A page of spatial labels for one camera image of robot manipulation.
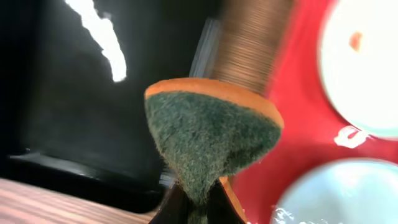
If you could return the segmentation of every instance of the red surface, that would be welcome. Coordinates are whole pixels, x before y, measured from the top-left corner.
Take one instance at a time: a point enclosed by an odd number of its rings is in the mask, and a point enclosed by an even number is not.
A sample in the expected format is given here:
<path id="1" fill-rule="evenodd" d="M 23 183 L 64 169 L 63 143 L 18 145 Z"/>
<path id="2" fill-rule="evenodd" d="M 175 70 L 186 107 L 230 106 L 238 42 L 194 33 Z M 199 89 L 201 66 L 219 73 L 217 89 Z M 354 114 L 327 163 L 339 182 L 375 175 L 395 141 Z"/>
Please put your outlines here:
<path id="1" fill-rule="evenodd" d="M 318 77 L 320 26 L 331 1 L 297 1 L 273 74 L 269 98 L 285 119 L 278 146 L 236 176 L 234 191 L 252 224 L 270 222 L 284 190 L 310 169 L 347 157 L 398 162 L 398 142 L 368 139 L 355 149 L 333 139 L 349 125 L 329 104 Z"/>

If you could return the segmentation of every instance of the green felt fabric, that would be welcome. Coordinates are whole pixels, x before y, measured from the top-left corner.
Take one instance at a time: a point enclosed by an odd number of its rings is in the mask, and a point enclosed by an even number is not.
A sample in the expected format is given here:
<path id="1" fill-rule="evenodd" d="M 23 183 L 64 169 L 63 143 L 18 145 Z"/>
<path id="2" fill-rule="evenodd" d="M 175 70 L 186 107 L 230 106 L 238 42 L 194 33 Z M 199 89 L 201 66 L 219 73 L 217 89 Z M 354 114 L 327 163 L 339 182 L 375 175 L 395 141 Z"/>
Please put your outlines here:
<path id="1" fill-rule="evenodd" d="M 150 132 L 197 205 L 215 180 L 235 174 L 277 143 L 281 129 L 269 118 L 212 96 L 173 91 L 146 99 Z"/>

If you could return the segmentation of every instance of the white plate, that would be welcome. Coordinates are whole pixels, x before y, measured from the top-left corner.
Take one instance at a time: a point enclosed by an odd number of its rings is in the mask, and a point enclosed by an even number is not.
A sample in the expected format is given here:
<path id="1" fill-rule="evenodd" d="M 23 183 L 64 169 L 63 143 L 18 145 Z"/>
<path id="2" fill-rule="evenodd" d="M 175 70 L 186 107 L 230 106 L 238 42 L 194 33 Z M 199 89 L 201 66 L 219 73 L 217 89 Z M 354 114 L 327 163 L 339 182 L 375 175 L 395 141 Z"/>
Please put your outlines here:
<path id="1" fill-rule="evenodd" d="M 294 183 L 272 224 L 396 224 L 398 167 L 352 159 L 318 168 Z"/>
<path id="2" fill-rule="evenodd" d="M 398 1 L 340 0 L 325 21 L 320 76 L 348 122 L 380 138 L 398 138 Z M 351 36 L 363 35 L 359 52 Z"/>

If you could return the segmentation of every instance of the sponge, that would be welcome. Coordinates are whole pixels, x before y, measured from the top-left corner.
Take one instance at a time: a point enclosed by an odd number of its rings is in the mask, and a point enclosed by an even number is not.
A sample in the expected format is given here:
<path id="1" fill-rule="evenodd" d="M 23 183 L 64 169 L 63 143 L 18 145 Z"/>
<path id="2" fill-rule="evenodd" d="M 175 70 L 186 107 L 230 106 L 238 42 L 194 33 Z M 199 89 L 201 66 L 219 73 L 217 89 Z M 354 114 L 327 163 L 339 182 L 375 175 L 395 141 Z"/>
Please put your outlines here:
<path id="1" fill-rule="evenodd" d="M 215 180 L 272 149 L 284 126 L 270 101 L 218 80 L 164 80 L 150 86 L 145 98 L 157 148 L 198 207 Z"/>

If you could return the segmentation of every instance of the red placemat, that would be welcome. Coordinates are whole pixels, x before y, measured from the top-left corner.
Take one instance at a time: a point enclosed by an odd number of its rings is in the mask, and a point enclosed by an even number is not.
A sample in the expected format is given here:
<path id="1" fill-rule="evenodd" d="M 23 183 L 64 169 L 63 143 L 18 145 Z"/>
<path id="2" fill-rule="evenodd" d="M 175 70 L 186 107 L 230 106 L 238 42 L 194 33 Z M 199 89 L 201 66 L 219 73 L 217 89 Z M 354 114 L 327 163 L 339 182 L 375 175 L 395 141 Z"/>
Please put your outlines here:
<path id="1" fill-rule="evenodd" d="M 286 188 L 316 166 L 349 157 L 398 162 L 398 142 L 368 138 L 350 149 L 334 141 L 349 123 L 328 102 L 317 66 L 320 28 L 333 2 L 297 1 L 290 18 L 269 92 L 285 119 L 282 138 L 261 162 L 238 174 L 233 186 L 252 224 L 268 224 Z"/>

